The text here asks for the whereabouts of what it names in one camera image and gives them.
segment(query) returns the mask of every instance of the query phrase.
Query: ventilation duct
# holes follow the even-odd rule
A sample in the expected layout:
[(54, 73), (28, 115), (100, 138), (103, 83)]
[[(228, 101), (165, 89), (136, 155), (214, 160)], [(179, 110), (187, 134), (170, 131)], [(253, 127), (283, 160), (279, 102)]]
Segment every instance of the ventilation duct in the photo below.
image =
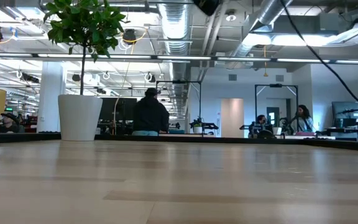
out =
[[(283, 0), (286, 6), (289, 6), (293, 0)], [(255, 15), (247, 16), (246, 19), (246, 32), (249, 33), (256, 29), (270, 30), (274, 21), (283, 13), (284, 7), (281, 0), (264, 0), (260, 6), (260, 10)], [(230, 55), (231, 57), (246, 57), (251, 51), (253, 45), (239, 44), (235, 51)], [(238, 62), (228, 62), (227, 69), (233, 69)]]
[[(159, 4), (161, 13), (162, 31), (166, 39), (183, 39), (189, 36), (189, 4)], [(169, 55), (188, 55), (189, 43), (165, 42), (165, 49)], [(186, 73), (187, 63), (170, 63), (170, 76), (172, 80), (189, 80), (190, 74)], [(187, 94), (183, 92), (183, 85), (173, 85), (171, 95), (174, 105), (177, 107), (178, 115), (185, 114), (185, 101)]]

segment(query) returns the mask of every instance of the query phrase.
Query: ceiling pipe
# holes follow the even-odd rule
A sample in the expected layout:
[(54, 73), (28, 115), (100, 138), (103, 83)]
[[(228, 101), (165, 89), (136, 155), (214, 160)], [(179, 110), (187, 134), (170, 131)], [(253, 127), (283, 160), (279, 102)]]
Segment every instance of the ceiling pipe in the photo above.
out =
[[(162, 30), (164, 39), (181, 39), (188, 40), (190, 35), (190, 5), (188, 4), (159, 4), (158, 9), (161, 13)], [(165, 42), (165, 50), (168, 55), (188, 55), (188, 42)], [(186, 72), (185, 63), (170, 63), (170, 78), (172, 80), (189, 80), (190, 74)], [(178, 112), (185, 114), (185, 100), (180, 98), (183, 94), (183, 85), (172, 85), (172, 93), (175, 95), (173, 99), (174, 105), (178, 108)]]
[(215, 45), (216, 37), (218, 36), (219, 29), (221, 28), (223, 17), (225, 16), (228, 4), (229, 4), (229, 0), (224, 0), (222, 3), (219, 19), (216, 22), (215, 29), (212, 34), (211, 42), (209, 43), (209, 47), (208, 47), (208, 51), (207, 51), (206, 55), (211, 55), (212, 49)]
[(209, 36), (211, 35), (212, 26), (214, 25), (215, 14), (216, 14), (216, 11), (214, 12), (214, 14), (212, 16), (209, 17), (209, 22), (208, 22), (208, 26), (206, 28), (205, 37), (204, 37), (204, 41), (203, 41), (203, 46), (201, 48), (201, 55), (205, 54), (205, 50), (206, 50), (206, 46), (208, 44)]
[[(293, 0), (283, 0), (285, 6), (289, 6)], [(272, 26), (276, 19), (283, 13), (284, 6), (281, 3), (281, 0), (264, 0), (260, 6), (260, 10), (256, 12), (258, 15), (256, 20), (253, 20), (253, 16), (247, 16), (246, 22), (251, 23), (250, 26), (247, 26), (247, 35), (250, 31), (255, 29), (263, 28), (264, 26)], [(235, 51), (230, 54), (230, 57), (246, 57), (247, 54), (252, 50), (253, 45), (246, 45), (242, 42), (237, 46)], [(238, 62), (228, 62), (225, 64), (225, 67), (229, 70), (232, 70), (236, 67)]]

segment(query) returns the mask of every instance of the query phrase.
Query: table surface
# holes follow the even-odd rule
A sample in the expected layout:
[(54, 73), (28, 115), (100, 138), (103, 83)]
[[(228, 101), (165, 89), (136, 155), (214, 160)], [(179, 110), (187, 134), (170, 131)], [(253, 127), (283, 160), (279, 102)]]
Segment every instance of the table surface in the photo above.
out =
[(358, 224), (358, 151), (135, 141), (0, 144), (0, 223)]

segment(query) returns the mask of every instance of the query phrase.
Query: white planter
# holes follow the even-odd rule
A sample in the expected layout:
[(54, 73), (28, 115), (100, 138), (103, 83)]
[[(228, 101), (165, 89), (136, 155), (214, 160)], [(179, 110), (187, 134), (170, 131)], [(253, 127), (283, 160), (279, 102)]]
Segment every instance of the white planter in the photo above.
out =
[(64, 141), (93, 141), (103, 100), (93, 96), (58, 97), (60, 131)]
[(202, 134), (203, 133), (203, 127), (194, 127), (193, 132), (195, 134)]

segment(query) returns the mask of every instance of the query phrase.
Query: white column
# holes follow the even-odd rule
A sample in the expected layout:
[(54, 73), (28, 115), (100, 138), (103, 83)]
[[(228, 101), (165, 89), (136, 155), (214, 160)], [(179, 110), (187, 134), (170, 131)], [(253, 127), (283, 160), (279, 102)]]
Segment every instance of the white column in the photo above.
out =
[(61, 62), (42, 64), (37, 133), (60, 131), (58, 96), (65, 93), (67, 71)]

